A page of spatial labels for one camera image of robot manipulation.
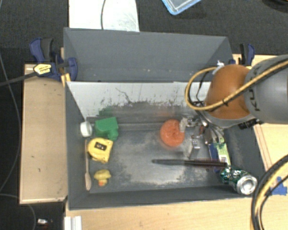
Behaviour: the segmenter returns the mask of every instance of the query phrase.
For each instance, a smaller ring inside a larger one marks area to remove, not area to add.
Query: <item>gray box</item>
[[[185,144],[177,151],[164,149],[160,127],[169,118],[194,115],[184,103],[186,81],[217,60],[231,59],[227,38],[65,29],[64,49],[65,58],[76,57],[79,66],[77,81],[66,87],[71,210],[239,197],[212,169],[151,163],[152,159],[184,158]],[[192,85],[193,93],[197,87],[198,83]],[[207,89],[208,83],[200,98]],[[119,137],[107,164],[90,161],[90,175],[108,169],[112,178],[106,187],[98,187],[93,179],[91,190],[86,191],[79,124],[110,116],[117,118]],[[232,163],[261,176],[264,166],[253,131],[234,127],[226,131],[226,139]],[[209,157],[207,147],[196,155]]]

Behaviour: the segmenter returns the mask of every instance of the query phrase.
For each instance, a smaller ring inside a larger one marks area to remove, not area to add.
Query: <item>orange ball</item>
[[[167,120],[160,129],[161,140],[170,147],[179,146],[184,140],[184,132],[180,132],[180,122],[176,119]]]

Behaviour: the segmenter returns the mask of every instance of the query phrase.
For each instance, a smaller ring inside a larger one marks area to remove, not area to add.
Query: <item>black carpet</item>
[[[288,54],[288,4],[274,0],[203,0],[173,16],[161,0],[136,0],[139,27],[147,32],[170,32],[227,36],[233,53],[240,43],[250,43],[257,54]],[[29,43],[36,37],[54,38],[63,46],[62,28],[68,26],[68,0],[3,0],[0,14],[0,50],[9,78],[22,75],[32,60]],[[0,81],[4,80],[0,67]],[[13,84],[21,111],[21,84]],[[16,112],[7,87],[0,88],[0,186],[4,182],[18,144]],[[3,193],[18,195],[19,160]],[[33,205],[37,218],[46,218],[47,229],[62,228],[63,204]],[[28,207],[16,199],[0,196],[0,230],[32,229]]]

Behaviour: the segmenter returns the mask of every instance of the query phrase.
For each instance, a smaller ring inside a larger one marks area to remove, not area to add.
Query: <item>yellow cable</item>
[[[256,76],[255,78],[253,78],[252,80],[250,80],[249,82],[247,82],[246,84],[244,84],[242,87],[240,87],[239,89],[237,89],[235,92],[231,93],[230,95],[228,95],[226,98],[224,98],[222,101],[219,101],[219,102],[216,102],[214,104],[211,104],[211,105],[208,105],[208,106],[193,106],[191,103],[190,103],[190,100],[188,99],[188,93],[189,93],[189,90],[191,88],[191,84],[192,82],[194,81],[194,79],[196,77],[198,77],[200,74],[202,73],[205,73],[205,72],[208,72],[208,71],[211,71],[211,70],[214,70],[216,69],[216,67],[210,67],[210,68],[207,68],[207,69],[203,69],[197,73],[195,73],[192,78],[189,80],[189,82],[187,83],[187,86],[186,86],[186,89],[185,89],[185,94],[184,94],[184,99],[186,101],[186,104],[192,108],[193,110],[196,110],[196,111],[207,111],[207,110],[212,110],[214,108],[217,108],[221,105],[223,105],[224,103],[227,103],[230,99],[232,99],[233,97],[235,97],[236,95],[238,95],[239,93],[241,93],[242,91],[244,91],[245,89],[247,89],[249,86],[251,86],[252,84],[254,84],[255,82],[259,81],[260,79],[264,78],[266,75],[270,74],[271,72],[275,71],[275,70],[278,70],[284,66],[286,66],[288,64],[288,60],[282,62],[282,63],[279,63],[277,64],[276,66],[274,67],[271,67],[267,70],[265,70],[264,72],[262,72],[261,74],[259,74],[258,76]]]
[[[257,200],[255,202],[255,206],[254,206],[254,212],[255,212],[255,215],[258,214],[258,211],[260,209],[260,206],[263,202],[263,198],[266,194],[266,192],[269,190],[269,188],[271,187],[271,184],[273,184],[273,182],[276,181],[276,178],[288,167],[288,162],[286,162],[284,165],[282,165],[281,167],[279,167],[275,172],[274,174],[269,178],[269,180],[265,183],[265,185],[262,187],[258,197],[257,197]],[[254,230],[254,227],[253,227],[253,223],[252,223],[252,219],[250,218],[250,222],[251,222],[251,230]]]

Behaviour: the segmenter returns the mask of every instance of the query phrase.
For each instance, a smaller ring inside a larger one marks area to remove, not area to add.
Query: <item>green can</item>
[[[231,185],[241,195],[250,195],[255,191],[257,179],[245,170],[235,166],[228,166],[219,172],[224,184]]]

